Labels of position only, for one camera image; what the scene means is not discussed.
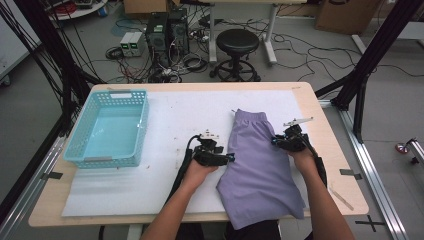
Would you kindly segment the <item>thin wooden strip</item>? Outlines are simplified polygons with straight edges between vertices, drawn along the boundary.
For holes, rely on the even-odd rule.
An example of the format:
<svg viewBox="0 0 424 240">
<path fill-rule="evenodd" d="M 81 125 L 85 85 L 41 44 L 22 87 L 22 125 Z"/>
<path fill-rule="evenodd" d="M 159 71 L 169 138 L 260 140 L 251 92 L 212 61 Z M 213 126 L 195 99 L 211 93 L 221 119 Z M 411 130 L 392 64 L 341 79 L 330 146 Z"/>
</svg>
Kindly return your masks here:
<svg viewBox="0 0 424 240">
<path fill-rule="evenodd" d="M 349 210 L 354 211 L 354 207 L 345 198 L 343 198 L 337 191 L 335 191 L 331 187 L 329 187 L 328 189 L 331 192 L 331 194 L 334 195 L 340 202 L 342 202 Z"/>
</svg>

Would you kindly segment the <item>black tape cross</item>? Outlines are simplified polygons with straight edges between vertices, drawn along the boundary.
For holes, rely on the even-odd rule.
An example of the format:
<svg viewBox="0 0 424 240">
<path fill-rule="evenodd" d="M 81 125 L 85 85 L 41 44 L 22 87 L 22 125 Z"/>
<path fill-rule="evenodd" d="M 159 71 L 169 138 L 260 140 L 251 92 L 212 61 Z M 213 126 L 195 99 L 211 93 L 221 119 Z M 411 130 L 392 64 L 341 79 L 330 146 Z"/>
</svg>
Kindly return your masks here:
<svg viewBox="0 0 424 240">
<path fill-rule="evenodd" d="M 373 232 L 376 232 L 377 226 L 385 226 L 386 223 L 382 221 L 374 221 L 370 215 L 367 215 L 366 220 L 356 220 L 357 225 L 368 225 Z"/>
</svg>

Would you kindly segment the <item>purple shorts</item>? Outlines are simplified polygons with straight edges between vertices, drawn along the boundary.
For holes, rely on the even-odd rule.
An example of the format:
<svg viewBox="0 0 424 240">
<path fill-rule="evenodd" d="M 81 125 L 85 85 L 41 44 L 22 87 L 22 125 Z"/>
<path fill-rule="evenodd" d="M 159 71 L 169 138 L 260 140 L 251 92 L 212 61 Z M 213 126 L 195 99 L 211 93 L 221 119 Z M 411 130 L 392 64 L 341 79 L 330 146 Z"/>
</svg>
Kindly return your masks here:
<svg viewBox="0 0 424 240">
<path fill-rule="evenodd" d="M 217 184 L 224 209 L 237 230 L 286 215 L 304 217 L 288 154 L 271 144 L 275 135 L 264 112 L 237 110 L 228 142 L 235 160 Z"/>
</svg>

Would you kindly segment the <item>large cardboard box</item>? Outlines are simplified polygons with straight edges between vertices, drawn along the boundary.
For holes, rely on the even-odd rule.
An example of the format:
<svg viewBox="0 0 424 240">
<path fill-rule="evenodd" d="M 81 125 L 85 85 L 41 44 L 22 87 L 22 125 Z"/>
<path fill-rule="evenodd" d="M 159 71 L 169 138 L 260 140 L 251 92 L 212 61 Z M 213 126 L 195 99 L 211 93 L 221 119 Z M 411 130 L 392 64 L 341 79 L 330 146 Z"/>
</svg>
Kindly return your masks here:
<svg viewBox="0 0 424 240">
<path fill-rule="evenodd" d="M 323 0 L 315 28 L 340 34 L 362 34 L 381 0 Z"/>
</svg>

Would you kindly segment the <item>light blue plastic basket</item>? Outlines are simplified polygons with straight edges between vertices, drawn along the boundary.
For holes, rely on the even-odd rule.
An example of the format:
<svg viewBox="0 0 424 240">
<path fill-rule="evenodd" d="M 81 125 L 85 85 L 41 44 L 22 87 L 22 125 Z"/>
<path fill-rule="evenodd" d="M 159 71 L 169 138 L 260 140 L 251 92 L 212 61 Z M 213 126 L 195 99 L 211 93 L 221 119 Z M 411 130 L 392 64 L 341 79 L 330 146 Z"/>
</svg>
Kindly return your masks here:
<svg viewBox="0 0 424 240">
<path fill-rule="evenodd" d="M 80 169 L 137 167 L 148 115 L 145 89 L 90 93 L 74 125 L 63 159 Z"/>
</svg>

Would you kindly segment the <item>metal stand foot with caster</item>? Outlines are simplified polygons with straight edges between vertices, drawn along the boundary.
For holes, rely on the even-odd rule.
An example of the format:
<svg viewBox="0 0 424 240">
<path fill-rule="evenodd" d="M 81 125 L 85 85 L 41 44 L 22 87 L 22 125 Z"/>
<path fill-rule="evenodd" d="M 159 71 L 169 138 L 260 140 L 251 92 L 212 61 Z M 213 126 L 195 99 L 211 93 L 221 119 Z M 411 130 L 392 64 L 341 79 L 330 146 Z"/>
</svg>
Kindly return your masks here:
<svg viewBox="0 0 424 240">
<path fill-rule="evenodd" d="M 401 154 L 412 153 L 412 164 L 424 164 L 424 148 L 421 146 L 421 144 L 416 138 L 411 138 L 405 143 L 396 144 L 395 149 Z"/>
</svg>

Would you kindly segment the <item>black metal frame post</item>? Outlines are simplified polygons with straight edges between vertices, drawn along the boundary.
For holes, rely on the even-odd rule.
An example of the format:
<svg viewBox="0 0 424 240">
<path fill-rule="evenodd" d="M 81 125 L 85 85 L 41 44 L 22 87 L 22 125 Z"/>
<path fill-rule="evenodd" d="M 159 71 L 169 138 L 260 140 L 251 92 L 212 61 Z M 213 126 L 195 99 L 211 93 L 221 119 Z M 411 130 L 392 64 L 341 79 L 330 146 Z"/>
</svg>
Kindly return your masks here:
<svg viewBox="0 0 424 240">
<path fill-rule="evenodd" d="M 424 0 L 397 0 L 354 69 L 343 78 L 317 90 L 317 97 L 340 88 L 330 103 L 340 111 L 347 111 L 356 99 L 352 132 L 359 143 L 363 142 L 362 122 L 368 79 L 384 55 L 393 45 Z"/>
<path fill-rule="evenodd" d="M 71 117 L 76 109 L 76 104 L 71 101 L 71 92 L 84 104 L 91 91 L 89 83 L 96 85 L 103 84 L 103 81 L 76 64 L 39 0 L 13 1 L 59 67 L 62 80 L 62 130 L 70 131 Z"/>
</svg>

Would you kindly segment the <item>small cardboard box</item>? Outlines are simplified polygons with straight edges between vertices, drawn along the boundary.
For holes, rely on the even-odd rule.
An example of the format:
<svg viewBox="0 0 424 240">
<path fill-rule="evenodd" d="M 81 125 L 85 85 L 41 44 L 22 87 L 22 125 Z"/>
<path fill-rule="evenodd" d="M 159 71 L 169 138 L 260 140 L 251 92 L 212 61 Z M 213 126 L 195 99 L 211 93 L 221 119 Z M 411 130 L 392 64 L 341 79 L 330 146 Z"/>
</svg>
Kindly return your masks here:
<svg viewBox="0 0 424 240">
<path fill-rule="evenodd" d="M 181 0 L 123 0 L 127 14 L 148 14 L 151 12 L 167 12 L 179 6 Z"/>
</svg>

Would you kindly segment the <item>person's left hand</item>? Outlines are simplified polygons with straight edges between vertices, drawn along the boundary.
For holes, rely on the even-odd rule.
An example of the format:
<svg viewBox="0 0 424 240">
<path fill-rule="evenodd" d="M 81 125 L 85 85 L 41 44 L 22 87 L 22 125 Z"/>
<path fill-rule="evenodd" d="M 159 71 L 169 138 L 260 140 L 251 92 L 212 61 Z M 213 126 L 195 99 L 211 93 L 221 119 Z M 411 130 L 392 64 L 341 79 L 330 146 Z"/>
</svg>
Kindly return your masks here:
<svg viewBox="0 0 424 240">
<path fill-rule="evenodd" d="M 204 182 L 206 177 L 217 169 L 217 166 L 203 166 L 193 160 L 185 173 L 182 187 L 185 190 L 194 192 Z"/>
</svg>

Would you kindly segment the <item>black round stool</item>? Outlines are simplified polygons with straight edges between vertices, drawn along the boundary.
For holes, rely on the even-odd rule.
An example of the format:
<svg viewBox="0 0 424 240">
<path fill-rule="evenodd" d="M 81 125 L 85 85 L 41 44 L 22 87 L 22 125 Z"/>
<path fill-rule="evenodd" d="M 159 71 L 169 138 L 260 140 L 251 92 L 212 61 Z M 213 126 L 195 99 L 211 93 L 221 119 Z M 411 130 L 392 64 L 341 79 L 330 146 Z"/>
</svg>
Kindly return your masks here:
<svg viewBox="0 0 424 240">
<path fill-rule="evenodd" d="M 255 68 L 242 60 L 259 47 L 259 38 L 246 29 L 228 29 L 216 38 L 220 50 L 230 56 L 229 60 L 219 63 L 209 73 L 211 78 L 218 77 L 222 82 L 259 82 L 261 77 Z"/>
</svg>

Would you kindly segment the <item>person's dark trousers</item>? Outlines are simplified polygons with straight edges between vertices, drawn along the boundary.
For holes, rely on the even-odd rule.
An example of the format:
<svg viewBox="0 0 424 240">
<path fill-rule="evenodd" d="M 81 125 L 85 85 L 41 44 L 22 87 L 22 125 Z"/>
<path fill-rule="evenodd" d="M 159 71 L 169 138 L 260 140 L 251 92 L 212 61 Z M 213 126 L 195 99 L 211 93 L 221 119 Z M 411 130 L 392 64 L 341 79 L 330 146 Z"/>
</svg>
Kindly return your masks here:
<svg viewBox="0 0 424 240">
<path fill-rule="evenodd" d="M 281 240 L 277 220 L 265 220 L 236 230 L 227 222 L 223 231 L 225 240 Z M 182 223 L 175 240 L 205 240 L 200 223 Z"/>
</svg>

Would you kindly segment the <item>white power supply unit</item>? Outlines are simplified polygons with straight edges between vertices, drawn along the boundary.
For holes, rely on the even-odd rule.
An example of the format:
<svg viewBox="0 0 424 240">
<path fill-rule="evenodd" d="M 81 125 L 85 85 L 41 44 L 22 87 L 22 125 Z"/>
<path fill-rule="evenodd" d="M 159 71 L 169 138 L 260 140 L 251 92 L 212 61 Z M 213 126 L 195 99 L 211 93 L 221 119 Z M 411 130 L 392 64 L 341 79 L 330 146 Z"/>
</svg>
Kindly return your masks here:
<svg viewBox="0 0 424 240">
<path fill-rule="evenodd" d="M 144 52 L 143 33 L 134 32 L 129 41 L 129 44 L 132 55 L 135 57 L 141 56 Z"/>
<path fill-rule="evenodd" d="M 121 51 L 124 57 L 132 57 L 133 53 L 130 47 L 130 40 L 133 36 L 132 32 L 127 32 L 120 41 Z"/>
</svg>

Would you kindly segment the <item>white foam mat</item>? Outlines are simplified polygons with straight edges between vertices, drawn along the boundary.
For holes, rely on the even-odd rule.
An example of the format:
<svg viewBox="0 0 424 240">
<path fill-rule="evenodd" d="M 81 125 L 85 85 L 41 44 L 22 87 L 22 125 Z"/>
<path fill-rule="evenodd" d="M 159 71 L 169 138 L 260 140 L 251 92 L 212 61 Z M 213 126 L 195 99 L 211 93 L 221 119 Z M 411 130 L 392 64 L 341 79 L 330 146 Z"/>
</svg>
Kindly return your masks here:
<svg viewBox="0 0 424 240">
<path fill-rule="evenodd" d="M 147 132 L 137 167 L 77 170 L 65 217 L 156 214 L 182 164 L 189 138 L 209 130 L 226 148 L 238 109 L 264 112 L 278 132 L 301 118 L 291 90 L 150 92 Z"/>
</svg>

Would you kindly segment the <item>person's right hand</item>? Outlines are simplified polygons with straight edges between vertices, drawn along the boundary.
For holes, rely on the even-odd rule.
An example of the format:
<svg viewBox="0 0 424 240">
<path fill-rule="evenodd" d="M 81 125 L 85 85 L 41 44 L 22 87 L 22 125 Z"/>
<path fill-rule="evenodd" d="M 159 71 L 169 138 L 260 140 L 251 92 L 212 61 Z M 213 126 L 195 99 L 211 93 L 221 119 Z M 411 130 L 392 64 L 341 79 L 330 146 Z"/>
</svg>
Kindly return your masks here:
<svg viewBox="0 0 424 240">
<path fill-rule="evenodd" d="M 303 176 L 317 175 L 317 167 L 313 154 L 310 150 L 304 149 L 299 152 L 288 152 L 288 155 L 294 159 L 296 168 Z"/>
</svg>

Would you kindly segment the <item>round white table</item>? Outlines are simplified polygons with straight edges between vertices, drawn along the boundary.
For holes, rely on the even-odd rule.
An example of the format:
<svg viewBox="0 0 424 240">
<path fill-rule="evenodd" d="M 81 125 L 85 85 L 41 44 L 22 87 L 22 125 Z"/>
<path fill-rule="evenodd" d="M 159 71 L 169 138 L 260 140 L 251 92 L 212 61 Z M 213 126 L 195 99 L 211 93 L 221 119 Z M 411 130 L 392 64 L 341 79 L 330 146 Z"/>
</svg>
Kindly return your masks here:
<svg viewBox="0 0 424 240">
<path fill-rule="evenodd" d="M 69 20 L 100 11 L 105 15 L 108 0 L 45 0 L 45 11 L 51 20 Z"/>
</svg>

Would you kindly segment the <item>white desk frame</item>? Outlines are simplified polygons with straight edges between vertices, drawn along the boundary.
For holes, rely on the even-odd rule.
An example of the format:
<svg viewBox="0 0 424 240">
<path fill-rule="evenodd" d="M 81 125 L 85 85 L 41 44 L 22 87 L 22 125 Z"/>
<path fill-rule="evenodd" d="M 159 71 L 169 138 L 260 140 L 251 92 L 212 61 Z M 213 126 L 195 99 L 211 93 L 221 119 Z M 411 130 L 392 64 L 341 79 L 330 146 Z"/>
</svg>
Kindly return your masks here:
<svg viewBox="0 0 424 240">
<path fill-rule="evenodd" d="M 260 35 L 265 53 L 270 64 L 276 64 L 277 59 L 271 43 L 271 37 L 276 16 L 281 5 L 304 4 L 307 0 L 199 0 L 210 5 L 210 29 L 209 29 L 209 62 L 217 62 L 216 36 L 218 30 L 215 27 L 216 19 L 265 19 L 268 25 Z"/>
</svg>

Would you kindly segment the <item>black computer tower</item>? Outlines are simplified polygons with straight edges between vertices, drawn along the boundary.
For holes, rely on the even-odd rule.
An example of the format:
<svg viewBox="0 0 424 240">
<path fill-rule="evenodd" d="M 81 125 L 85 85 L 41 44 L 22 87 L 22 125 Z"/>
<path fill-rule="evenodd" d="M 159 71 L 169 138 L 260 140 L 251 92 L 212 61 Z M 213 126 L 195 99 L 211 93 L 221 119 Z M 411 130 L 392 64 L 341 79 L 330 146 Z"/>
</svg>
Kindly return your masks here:
<svg viewBox="0 0 424 240">
<path fill-rule="evenodd" d="M 169 47 L 168 13 L 152 12 L 146 28 L 148 47 L 155 52 L 166 52 Z"/>
<path fill-rule="evenodd" d="M 168 16 L 170 33 L 174 47 L 180 54 L 189 53 L 187 9 L 172 10 Z"/>
</svg>

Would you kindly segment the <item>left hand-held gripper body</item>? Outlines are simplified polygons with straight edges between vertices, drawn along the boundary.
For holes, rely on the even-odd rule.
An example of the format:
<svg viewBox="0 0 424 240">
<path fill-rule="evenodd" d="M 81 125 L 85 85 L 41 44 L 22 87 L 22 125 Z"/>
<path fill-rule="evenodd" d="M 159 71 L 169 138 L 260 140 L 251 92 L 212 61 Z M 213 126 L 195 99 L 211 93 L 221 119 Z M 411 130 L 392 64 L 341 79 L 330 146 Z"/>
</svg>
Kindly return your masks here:
<svg viewBox="0 0 424 240">
<path fill-rule="evenodd" d="M 194 160 L 203 166 L 223 166 L 215 163 L 215 157 L 221 154 L 213 153 L 214 148 L 218 147 L 218 135 L 205 130 L 203 133 L 196 135 L 195 139 L 200 142 L 200 145 L 194 148 L 192 156 Z"/>
</svg>

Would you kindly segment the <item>white board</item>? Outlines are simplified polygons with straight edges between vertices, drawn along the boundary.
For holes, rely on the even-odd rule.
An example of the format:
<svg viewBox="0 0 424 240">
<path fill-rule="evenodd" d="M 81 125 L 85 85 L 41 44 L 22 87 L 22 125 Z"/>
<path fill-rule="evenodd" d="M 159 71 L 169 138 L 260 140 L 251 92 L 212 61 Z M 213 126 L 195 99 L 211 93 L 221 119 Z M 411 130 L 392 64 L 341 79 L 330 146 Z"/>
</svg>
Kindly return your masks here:
<svg viewBox="0 0 424 240">
<path fill-rule="evenodd" d="M 28 55 L 28 49 L 0 16 L 0 84 L 10 84 L 9 72 Z"/>
</svg>

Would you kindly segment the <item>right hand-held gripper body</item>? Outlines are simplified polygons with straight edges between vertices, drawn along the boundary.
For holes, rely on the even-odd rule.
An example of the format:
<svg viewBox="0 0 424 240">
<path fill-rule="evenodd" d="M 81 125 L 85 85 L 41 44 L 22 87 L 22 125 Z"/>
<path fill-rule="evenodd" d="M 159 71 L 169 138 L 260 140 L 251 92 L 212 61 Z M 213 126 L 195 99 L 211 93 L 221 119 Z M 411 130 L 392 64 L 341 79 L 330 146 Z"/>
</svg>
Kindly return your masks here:
<svg viewBox="0 0 424 240">
<path fill-rule="evenodd" d="M 312 149 L 308 135 L 303 133 L 302 128 L 300 127 L 301 123 L 312 120 L 312 117 L 303 119 L 294 118 L 292 121 L 284 123 L 286 129 L 282 134 L 284 136 L 284 140 L 282 140 L 284 142 L 284 147 L 282 149 L 291 152 L 299 152 L 305 148 Z"/>
</svg>

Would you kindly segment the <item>aluminium floor rail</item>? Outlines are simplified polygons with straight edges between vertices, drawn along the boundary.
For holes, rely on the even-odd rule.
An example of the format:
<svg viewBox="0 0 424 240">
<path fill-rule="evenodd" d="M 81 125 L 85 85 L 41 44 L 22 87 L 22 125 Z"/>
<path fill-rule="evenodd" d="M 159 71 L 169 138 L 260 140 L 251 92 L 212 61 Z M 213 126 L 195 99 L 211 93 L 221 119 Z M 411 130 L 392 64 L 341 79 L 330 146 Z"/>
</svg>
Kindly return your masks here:
<svg viewBox="0 0 424 240">
<path fill-rule="evenodd" d="M 384 184 L 377 172 L 374 162 L 365 146 L 361 143 L 353 132 L 353 118 L 348 111 L 336 110 L 340 116 L 344 128 L 349 137 L 349 141 L 355 151 L 359 166 L 364 173 L 365 179 L 372 192 L 375 203 L 383 216 L 385 224 L 393 240 L 409 240 L 407 232 L 397 211 L 384 187 Z"/>
<path fill-rule="evenodd" d="M 12 239 L 14 232 L 49 180 L 42 180 L 41 175 L 53 171 L 64 148 L 65 141 L 64 136 L 46 138 L 22 172 L 21 177 L 13 187 L 14 190 L 18 188 L 21 188 L 21 190 L 15 200 L 10 199 L 11 207 L 0 223 L 0 240 Z"/>
</svg>

